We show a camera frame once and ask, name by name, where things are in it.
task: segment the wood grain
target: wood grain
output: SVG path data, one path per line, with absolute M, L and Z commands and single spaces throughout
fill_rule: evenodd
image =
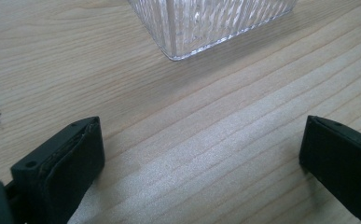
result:
M 0 180 L 100 116 L 106 165 L 70 223 L 358 223 L 298 164 L 307 115 L 361 132 L 361 0 L 181 62 L 125 0 L 0 0 Z

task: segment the ridged container wall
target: ridged container wall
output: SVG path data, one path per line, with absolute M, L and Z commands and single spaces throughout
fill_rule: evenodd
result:
M 162 51 L 178 61 L 291 11 L 297 0 L 129 0 Z

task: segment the light wood tabletop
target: light wood tabletop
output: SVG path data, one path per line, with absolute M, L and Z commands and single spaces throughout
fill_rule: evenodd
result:
M 168 60 L 126 0 L 0 0 L 0 180 L 99 116 L 105 168 L 69 223 L 358 223 L 299 166 L 306 118 L 361 132 L 361 0 Z

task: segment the ribbed plastic box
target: ribbed plastic box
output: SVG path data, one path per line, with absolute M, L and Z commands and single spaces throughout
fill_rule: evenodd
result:
M 129 0 L 163 53 L 185 59 L 274 20 L 297 0 Z

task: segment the black object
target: black object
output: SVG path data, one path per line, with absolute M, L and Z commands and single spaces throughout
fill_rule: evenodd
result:
M 65 127 L 11 167 L 0 182 L 0 223 L 66 223 L 104 167 L 98 117 Z
M 309 116 L 299 163 L 361 220 L 361 133 Z

